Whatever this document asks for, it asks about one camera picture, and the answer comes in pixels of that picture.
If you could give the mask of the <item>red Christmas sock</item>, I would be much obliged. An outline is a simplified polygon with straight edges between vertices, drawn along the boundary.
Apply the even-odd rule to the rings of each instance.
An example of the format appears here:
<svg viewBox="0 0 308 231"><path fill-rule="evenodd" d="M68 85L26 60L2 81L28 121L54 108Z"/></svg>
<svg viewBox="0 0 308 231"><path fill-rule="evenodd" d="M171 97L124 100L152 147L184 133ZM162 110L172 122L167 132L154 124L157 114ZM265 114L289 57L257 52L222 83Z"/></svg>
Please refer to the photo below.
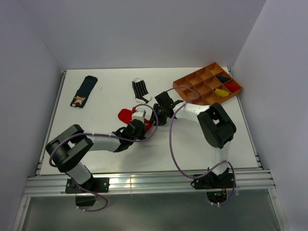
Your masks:
<svg viewBox="0 0 308 231"><path fill-rule="evenodd" d="M124 122L125 124L129 124L132 121L132 116L133 114L135 114L137 111L136 108L132 108L132 110L129 109L122 109L119 113L118 113L118 118L120 121ZM150 122L148 119L144 119L144 124L145 124L145 130L146 132L148 132L152 127L153 127L153 123Z"/></svg>

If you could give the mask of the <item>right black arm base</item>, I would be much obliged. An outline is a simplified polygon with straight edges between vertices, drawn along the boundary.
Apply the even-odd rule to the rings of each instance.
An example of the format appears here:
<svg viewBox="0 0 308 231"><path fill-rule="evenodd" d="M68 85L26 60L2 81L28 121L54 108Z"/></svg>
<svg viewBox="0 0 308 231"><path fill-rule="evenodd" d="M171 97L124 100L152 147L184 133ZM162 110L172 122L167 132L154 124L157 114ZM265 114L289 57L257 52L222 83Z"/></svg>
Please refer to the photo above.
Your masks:
<svg viewBox="0 0 308 231"><path fill-rule="evenodd" d="M211 172L207 176L193 180L191 182L191 186L196 190L228 189L228 188L232 189L233 184L234 184L233 174L229 173L228 169L224 173L218 176Z"/></svg>

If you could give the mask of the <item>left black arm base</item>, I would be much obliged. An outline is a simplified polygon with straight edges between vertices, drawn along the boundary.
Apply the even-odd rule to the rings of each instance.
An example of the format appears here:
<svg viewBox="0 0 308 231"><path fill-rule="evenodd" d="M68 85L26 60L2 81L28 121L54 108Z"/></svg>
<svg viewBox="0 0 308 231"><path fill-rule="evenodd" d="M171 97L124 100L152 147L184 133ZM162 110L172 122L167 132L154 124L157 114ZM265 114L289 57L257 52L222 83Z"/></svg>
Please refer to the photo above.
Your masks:
<svg viewBox="0 0 308 231"><path fill-rule="evenodd" d="M91 177L84 184L78 184L73 179L68 179L66 182L65 193L75 194L75 204L78 209L84 209L85 211L100 211L107 207L108 200L99 195L99 193L107 193L109 191L109 178ZM102 208L90 209L97 202L98 198L105 201L105 205Z"/></svg>

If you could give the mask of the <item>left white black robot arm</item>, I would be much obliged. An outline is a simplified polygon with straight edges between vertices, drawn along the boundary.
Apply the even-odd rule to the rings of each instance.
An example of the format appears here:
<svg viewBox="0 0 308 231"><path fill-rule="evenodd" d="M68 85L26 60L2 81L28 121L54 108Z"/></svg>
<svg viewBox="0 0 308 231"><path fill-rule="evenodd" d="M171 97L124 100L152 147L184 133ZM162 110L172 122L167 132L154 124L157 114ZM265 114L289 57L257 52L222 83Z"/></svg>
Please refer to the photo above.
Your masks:
<svg viewBox="0 0 308 231"><path fill-rule="evenodd" d="M72 125L52 141L45 150L58 170L70 176L82 192L96 189L92 173L81 163L89 151L122 152L136 140L145 139L145 124L132 120L126 127L119 128L107 135L94 136L86 133L80 125Z"/></svg>

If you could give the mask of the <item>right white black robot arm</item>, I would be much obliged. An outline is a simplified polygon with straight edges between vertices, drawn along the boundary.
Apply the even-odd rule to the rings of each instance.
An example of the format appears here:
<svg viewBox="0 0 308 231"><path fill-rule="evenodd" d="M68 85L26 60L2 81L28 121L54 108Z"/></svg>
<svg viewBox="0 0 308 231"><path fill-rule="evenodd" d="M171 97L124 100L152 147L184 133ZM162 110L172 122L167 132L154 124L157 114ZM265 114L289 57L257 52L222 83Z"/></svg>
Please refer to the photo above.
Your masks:
<svg viewBox="0 0 308 231"><path fill-rule="evenodd" d="M171 119L168 141L171 158L177 170L183 176L193 180L208 176L208 182L212 187L220 187L224 183L225 175L229 173L229 170L234 171L228 157L230 144L237 128L227 112L219 103L197 105L183 100L174 101L167 91L158 94L155 99L154 111L159 114L158 122L164 125L167 118ZM188 175L179 167L172 147L172 129L175 119L197 122L205 140L215 150L214 157L210 158L209 168L206 173L199 176Z"/></svg>

